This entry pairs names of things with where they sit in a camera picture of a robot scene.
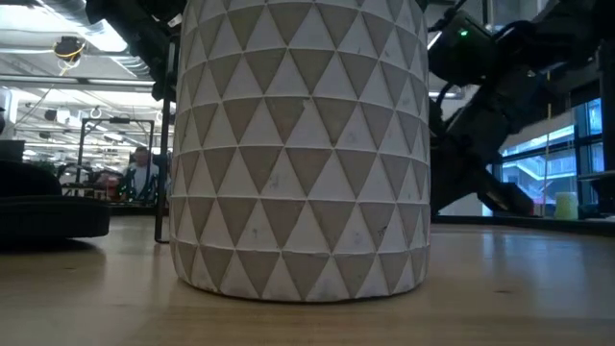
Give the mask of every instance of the white ceramic vase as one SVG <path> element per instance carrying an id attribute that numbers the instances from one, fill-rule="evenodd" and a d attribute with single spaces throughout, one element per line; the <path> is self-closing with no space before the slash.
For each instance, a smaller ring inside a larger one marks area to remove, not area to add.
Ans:
<path id="1" fill-rule="evenodd" d="M 426 25 L 414 0 L 192 0 L 171 251 L 234 297 L 330 302 L 426 276 Z"/>

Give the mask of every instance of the window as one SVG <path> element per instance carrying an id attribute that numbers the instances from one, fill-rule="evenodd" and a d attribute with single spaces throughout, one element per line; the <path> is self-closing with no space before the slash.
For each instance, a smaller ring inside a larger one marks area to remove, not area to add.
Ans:
<path id="1" fill-rule="evenodd" d="M 577 158 L 574 150 L 564 150 L 549 155 L 505 162 L 502 180 L 515 183 L 534 201 L 555 204 L 558 192 L 577 192 Z"/>
<path id="2" fill-rule="evenodd" d="M 567 126 L 563 129 L 553 131 L 548 135 L 540 136 L 510 147 L 502 152 L 502 156 L 507 157 L 510 155 L 525 153 L 534 149 L 545 148 L 547 146 L 547 139 L 549 140 L 549 145 L 571 142 L 575 139 L 575 126 Z"/>

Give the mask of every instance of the person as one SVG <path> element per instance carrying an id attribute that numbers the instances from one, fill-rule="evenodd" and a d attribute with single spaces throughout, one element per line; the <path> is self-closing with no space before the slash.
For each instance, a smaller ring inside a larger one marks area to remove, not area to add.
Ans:
<path id="1" fill-rule="evenodd" d="M 135 189 L 136 199 L 144 199 L 146 196 L 142 194 L 143 188 L 147 188 L 145 185 L 148 183 L 148 186 L 151 186 L 152 179 L 155 179 L 159 175 L 159 168 L 152 163 L 152 159 L 149 151 L 146 147 L 138 147 L 133 154 L 133 158 L 135 158 L 135 162 L 131 163 L 128 168 L 124 171 L 124 176 L 128 174 L 129 171 L 133 170 L 133 181 L 132 186 Z M 147 180 L 147 166 L 150 166 L 150 180 Z M 155 191 L 151 192 L 148 198 L 152 198 Z"/>

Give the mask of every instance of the robotic arm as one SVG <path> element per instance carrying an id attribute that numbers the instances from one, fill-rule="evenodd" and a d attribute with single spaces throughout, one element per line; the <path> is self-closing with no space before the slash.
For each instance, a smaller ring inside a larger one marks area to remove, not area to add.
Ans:
<path id="1" fill-rule="evenodd" d="M 442 98 L 430 102 L 431 209 L 477 193 L 491 210 L 531 214 L 533 203 L 515 184 L 497 181 L 485 166 L 497 162 L 509 135 L 547 118 L 562 90 L 549 73 L 588 64 L 607 26 L 608 0 L 552 0 L 532 21 L 518 21 L 492 35 L 457 7 L 433 31 L 430 71 L 449 84 L 480 86 L 467 105 L 442 120 Z"/>

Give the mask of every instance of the desk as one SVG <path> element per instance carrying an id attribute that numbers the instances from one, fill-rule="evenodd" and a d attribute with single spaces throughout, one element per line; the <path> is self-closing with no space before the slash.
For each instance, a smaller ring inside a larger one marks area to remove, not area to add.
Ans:
<path id="1" fill-rule="evenodd" d="M 434 226 L 430 273 L 408 294 L 264 304 L 180 282 L 153 217 L 63 251 L 0 252 L 2 344 L 612 345 L 615 240 Z"/>

